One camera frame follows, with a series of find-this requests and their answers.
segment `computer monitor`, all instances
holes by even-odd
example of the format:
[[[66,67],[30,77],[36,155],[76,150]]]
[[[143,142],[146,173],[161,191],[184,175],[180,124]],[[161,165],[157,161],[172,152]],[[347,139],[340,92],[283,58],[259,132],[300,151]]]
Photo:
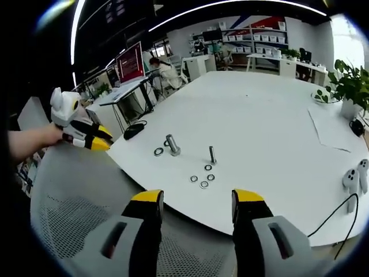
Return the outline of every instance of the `computer monitor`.
[[[204,38],[204,41],[211,42],[211,41],[218,41],[223,38],[223,35],[221,33],[220,29],[216,29],[213,31],[207,31],[202,33],[202,37]]]
[[[145,77],[144,59],[142,58],[141,42],[128,48],[116,57],[119,81],[127,82],[137,77]]]

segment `human arm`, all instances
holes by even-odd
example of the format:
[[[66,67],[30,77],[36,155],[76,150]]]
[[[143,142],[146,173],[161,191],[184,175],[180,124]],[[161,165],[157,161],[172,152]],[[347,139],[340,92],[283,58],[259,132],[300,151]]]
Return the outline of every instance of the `human arm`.
[[[62,140],[63,131],[54,123],[27,131],[8,131],[10,155],[15,163],[20,163],[38,150]]]

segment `human hand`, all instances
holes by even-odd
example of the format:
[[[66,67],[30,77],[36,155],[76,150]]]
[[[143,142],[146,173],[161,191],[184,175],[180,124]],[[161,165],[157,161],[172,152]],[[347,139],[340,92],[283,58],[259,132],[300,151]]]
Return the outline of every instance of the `human hand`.
[[[49,147],[63,139],[63,131],[53,122],[41,128],[42,142],[44,147]]]

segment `red screen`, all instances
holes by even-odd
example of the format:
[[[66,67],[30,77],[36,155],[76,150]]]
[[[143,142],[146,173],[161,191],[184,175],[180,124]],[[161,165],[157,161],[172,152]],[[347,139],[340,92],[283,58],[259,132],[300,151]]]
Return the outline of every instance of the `red screen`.
[[[116,62],[121,83],[145,75],[140,42],[121,53],[116,58]]]

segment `white controller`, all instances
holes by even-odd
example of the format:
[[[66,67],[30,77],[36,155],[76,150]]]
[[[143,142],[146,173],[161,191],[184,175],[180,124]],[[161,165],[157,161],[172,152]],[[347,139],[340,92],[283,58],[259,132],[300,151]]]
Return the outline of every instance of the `white controller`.
[[[348,188],[348,196],[353,193],[357,193],[357,190],[359,189],[359,172],[356,169],[350,169],[347,171],[342,179],[342,184],[345,188]],[[355,210],[355,206],[356,198],[351,197],[350,200],[348,200],[347,212],[353,212]]]
[[[369,160],[367,159],[362,160],[357,166],[357,170],[360,175],[360,186],[362,187],[364,194],[368,191],[368,166]]]

